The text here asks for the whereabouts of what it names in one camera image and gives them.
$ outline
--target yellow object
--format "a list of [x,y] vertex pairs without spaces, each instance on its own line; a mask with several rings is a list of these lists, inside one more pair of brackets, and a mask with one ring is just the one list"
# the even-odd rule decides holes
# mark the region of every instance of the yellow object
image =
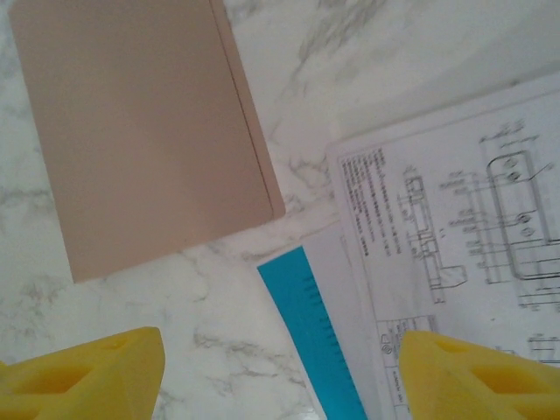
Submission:
[[404,334],[402,382],[415,420],[560,419],[560,369],[433,332]]
[[0,420],[150,420],[164,364],[152,327],[0,364]]

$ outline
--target paper sheet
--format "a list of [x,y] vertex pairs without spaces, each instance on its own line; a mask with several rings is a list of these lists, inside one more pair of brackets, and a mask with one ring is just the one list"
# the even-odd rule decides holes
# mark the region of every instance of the paper sheet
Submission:
[[328,151],[383,418],[407,330],[560,367],[560,75]]
[[360,295],[355,287],[342,226],[334,223],[307,236],[303,246],[367,418],[381,419],[370,357],[371,337],[361,316]]

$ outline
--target circle symbol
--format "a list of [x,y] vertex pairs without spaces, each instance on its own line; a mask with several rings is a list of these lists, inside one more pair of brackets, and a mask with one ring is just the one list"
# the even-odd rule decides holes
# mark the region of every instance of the circle symbol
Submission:
[[510,157],[508,160],[506,160],[506,162],[504,162],[504,166],[509,169],[513,168],[516,165],[517,159],[515,157]]
[[521,234],[523,236],[525,236],[526,238],[529,238],[533,233],[535,232],[535,230],[532,227],[525,227],[522,231]]
[[521,174],[517,171],[511,172],[507,175],[507,179],[511,182],[515,182],[517,179],[521,177]]
[[517,223],[529,223],[530,220],[531,220],[531,216],[528,215],[527,213],[518,214],[517,217],[515,218],[515,221],[517,221]]

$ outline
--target white marble countertop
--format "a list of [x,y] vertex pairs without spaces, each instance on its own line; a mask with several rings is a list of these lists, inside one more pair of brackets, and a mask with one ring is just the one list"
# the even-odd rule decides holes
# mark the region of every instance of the white marble countertop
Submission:
[[338,218],[326,144],[560,62],[556,0],[227,0],[287,216],[74,285],[9,3],[0,1],[0,360],[158,326],[167,361],[156,419],[318,418],[255,266]]

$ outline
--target blue ruler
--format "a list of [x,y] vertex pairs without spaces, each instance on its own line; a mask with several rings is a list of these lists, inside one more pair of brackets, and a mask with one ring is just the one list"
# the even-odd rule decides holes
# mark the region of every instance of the blue ruler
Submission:
[[304,249],[259,268],[328,420],[367,420]]

